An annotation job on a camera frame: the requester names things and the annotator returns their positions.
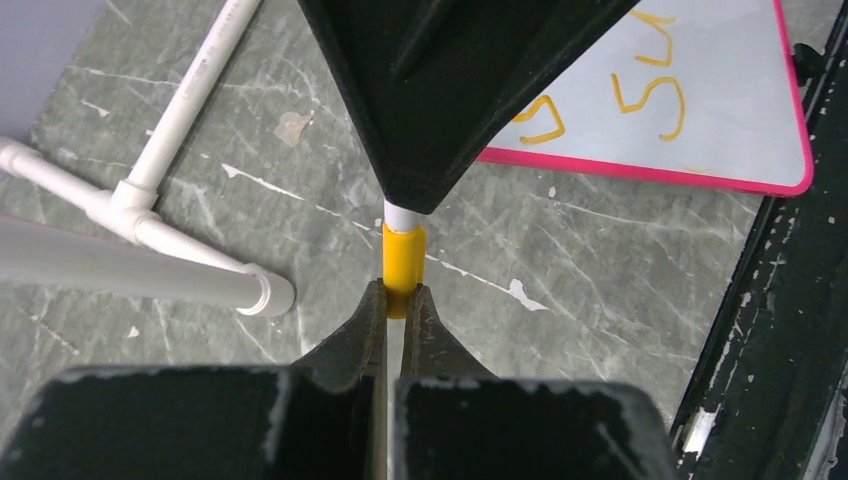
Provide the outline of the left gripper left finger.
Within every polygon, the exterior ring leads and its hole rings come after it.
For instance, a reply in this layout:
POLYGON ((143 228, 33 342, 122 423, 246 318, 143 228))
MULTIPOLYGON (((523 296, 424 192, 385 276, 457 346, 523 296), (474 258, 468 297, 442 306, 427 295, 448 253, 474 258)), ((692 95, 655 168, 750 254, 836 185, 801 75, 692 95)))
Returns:
POLYGON ((65 370, 1 453, 5 479, 383 479, 386 291, 290 364, 65 370))

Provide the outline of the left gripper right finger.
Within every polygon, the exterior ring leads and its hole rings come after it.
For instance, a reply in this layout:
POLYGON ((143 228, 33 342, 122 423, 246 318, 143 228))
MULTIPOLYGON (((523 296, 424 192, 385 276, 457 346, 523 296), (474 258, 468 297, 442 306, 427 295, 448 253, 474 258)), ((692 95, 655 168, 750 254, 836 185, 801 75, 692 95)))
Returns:
POLYGON ((438 316, 408 305, 394 388, 398 479, 673 479, 676 460, 648 394, 620 382, 500 378, 438 316))

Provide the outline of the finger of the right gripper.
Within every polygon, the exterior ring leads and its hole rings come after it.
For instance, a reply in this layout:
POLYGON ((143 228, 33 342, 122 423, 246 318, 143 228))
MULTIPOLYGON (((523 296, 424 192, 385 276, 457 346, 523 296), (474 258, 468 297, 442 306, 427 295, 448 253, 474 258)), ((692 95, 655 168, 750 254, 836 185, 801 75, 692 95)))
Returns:
POLYGON ((493 137, 631 0, 300 5, 385 199, 433 212, 493 137))

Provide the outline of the white marker pen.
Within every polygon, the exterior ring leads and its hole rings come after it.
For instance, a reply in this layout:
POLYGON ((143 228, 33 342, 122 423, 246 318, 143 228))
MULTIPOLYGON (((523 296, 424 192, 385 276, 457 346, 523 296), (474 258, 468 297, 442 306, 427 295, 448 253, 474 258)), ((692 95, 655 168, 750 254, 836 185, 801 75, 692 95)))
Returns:
POLYGON ((389 200, 384 201, 384 224, 395 233, 407 234, 415 231, 420 225, 420 214, 394 205, 389 200))

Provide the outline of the yellow marker cap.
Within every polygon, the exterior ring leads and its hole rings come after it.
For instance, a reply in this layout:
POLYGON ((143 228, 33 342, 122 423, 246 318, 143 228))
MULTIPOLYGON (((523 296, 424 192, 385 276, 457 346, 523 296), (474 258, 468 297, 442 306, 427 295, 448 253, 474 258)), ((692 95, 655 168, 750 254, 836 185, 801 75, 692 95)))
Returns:
POLYGON ((387 316, 404 319, 408 305, 425 272, 427 233, 418 226, 399 233, 383 225, 383 284, 386 290, 387 316))

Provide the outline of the pink framed whiteboard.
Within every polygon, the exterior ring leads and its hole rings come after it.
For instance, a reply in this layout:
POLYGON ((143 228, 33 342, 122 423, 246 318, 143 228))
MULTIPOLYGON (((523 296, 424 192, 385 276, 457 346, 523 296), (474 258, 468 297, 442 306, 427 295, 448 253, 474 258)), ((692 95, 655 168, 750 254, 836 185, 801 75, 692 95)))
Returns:
POLYGON ((778 197, 814 160, 777 1, 641 1, 507 124, 485 162, 778 197))

